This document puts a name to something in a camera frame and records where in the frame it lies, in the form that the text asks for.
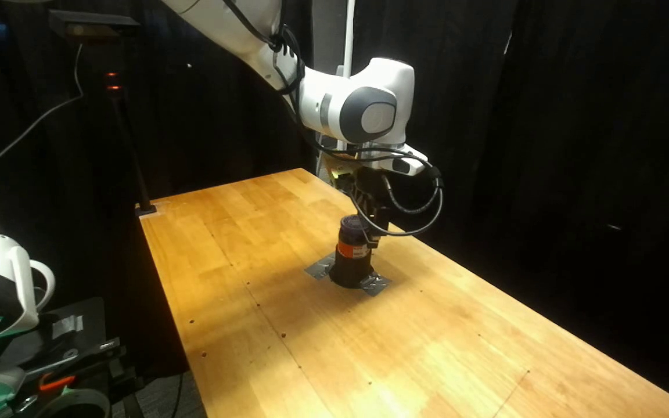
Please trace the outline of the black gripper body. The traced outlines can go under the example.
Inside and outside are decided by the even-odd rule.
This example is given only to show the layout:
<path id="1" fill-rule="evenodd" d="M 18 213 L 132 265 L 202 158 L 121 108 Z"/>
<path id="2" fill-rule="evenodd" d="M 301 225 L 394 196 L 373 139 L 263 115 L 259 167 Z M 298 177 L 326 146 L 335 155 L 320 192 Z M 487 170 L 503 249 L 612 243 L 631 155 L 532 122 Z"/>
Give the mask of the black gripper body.
<path id="1" fill-rule="evenodd" d="M 367 232 L 422 232 L 435 225 L 435 164 L 417 151 L 335 151 L 331 185 Z"/>

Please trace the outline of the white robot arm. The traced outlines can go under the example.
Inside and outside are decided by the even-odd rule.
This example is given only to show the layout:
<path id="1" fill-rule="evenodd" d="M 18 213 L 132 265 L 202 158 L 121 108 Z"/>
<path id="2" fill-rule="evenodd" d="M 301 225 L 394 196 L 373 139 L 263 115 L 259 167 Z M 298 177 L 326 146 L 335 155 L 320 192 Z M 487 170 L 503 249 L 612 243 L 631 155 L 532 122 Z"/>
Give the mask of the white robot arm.
<path id="1" fill-rule="evenodd" d="M 355 75 L 315 70 L 283 26 L 283 0 L 159 2 L 283 98 L 312 132 L 315 175 L 353 201 L 369 235 L 407 236 L 435 225 L 444 184 L 407 139 L 415 91 L 409 63 L 369 59 Z"/>

